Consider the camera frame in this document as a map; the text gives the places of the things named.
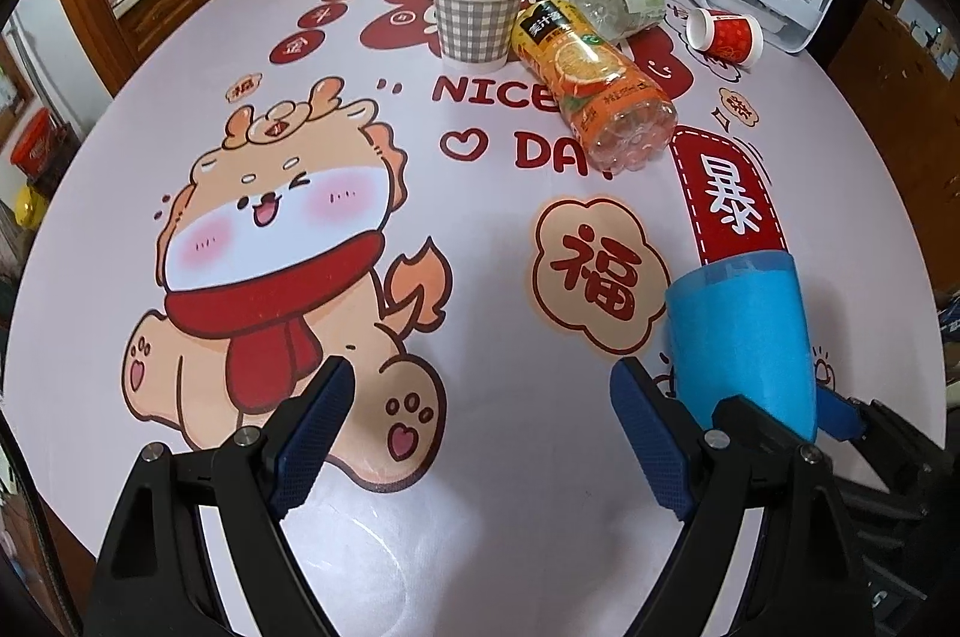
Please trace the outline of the grey checkered paper cup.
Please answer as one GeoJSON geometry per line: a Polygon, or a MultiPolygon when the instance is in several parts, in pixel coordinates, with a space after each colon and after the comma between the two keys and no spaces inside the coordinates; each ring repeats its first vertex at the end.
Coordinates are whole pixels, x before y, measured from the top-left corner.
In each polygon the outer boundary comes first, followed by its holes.
{"type": "Polygon", "coordinates": [[[475,73],[505,65],[522,1],[433,0],[444,61],[475,73]]]}

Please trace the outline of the blue plastic cup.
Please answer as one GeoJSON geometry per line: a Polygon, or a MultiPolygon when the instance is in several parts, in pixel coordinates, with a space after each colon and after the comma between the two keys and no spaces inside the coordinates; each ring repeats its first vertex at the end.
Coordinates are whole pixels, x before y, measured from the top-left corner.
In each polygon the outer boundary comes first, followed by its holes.
{"type": "Polygon", "coordinates": [[[758,250],[708,263],[665,291],[675,393],[702,428],[742,395],[815,439],[811,340],[793,256],[758,250]]]}

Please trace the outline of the orange juice plastic bottle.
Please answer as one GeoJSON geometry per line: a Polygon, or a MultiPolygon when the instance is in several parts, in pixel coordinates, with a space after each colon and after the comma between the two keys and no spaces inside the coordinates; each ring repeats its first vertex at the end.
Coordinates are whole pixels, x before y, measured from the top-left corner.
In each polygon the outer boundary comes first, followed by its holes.
{"type": "Polygon", "coordinates": [[[519,11],[511,45],[597,171],[638,171],[672,139],[677,110],[662,86],[568,0],[540,0],[519,11]]]}

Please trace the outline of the cartoon printed tablecloth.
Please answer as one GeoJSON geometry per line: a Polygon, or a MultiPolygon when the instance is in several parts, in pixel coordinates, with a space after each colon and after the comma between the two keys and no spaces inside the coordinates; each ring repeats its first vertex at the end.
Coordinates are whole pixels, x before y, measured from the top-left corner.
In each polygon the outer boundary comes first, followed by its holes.
{"type": "Polygon", "coordinates": [[[520,65],[472,75],[425,39],[428,0],[212,0],[112,101],[53,197],[13,312],[5,411],[47,504],[103,542],[135,456],[185,432],[132,411],[121,389],[133,325],[158,309],[155,245],[172,197],[212,148],[226,91],[299,98],[338,75],[368,96],[409,156],[409,195],[381,220],[384,257],[441,250],[452,293],[405,350],[443,380],[446,429],[418,481],[366,489],[335,467],[286,518],[291,546],[347,635],[615,635],[679,534],[654,502],[608,400],[612,327],[581,301],[537,302],[540,215],[607,213],[656,250],[658,289],[739,237],[680,168],[732,164],[755,202],[746,238],[793,254],[820,377],[946,432],[934,298],[907,210],[877,149],[807,55],[752,70],[690,54],[670,20],[647,55],[679,77],[693,140],[604,178],[579,160],[555,104],[520,65]]]}

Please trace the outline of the red container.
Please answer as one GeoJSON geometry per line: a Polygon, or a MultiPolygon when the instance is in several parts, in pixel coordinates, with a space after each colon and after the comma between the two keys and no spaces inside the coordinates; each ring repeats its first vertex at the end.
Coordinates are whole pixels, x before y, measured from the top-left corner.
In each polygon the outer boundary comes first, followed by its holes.
{"type": "Polygon", "coordinates": [[[26,178],[37,178],[49,164],[58,138],[59,124],[47,107],[41,107],[16,140],[10,153],[10,163],[18,167],[26,178]]]}

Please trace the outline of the clear green-label plastic bottle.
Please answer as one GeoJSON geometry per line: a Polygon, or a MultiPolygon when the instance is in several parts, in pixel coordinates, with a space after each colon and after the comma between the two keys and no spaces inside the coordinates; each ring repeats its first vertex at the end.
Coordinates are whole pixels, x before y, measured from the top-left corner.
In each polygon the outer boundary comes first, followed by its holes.
{"type": "Polygon", "coordinates": [[[646,31],[665,18],[665,0],[571,0],[592,27],[611,43],[646,31]]]}

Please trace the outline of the yellow object on floor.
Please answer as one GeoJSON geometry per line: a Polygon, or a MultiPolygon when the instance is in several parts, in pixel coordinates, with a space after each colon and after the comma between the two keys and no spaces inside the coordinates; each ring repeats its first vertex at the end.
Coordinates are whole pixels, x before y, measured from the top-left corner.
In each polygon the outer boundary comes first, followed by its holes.
{"type": "Polygon", "coordinates": [[[37,192],[32,185],[25,184],[16,194],[13,213],[14,219],[23,229],[37,231],[49,208],[49,199],[37,192]]]}

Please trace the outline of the red paper cup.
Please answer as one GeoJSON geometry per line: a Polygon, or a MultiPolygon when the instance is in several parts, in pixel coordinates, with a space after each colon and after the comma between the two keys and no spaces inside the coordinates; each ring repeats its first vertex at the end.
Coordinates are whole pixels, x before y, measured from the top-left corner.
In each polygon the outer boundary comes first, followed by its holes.
{"type": "Polygon", "coordinates": [[[763,54],[763,31],[752,15],[695,8],[685,32],[692,49],[737,67],[752,68],[763,54]]]}

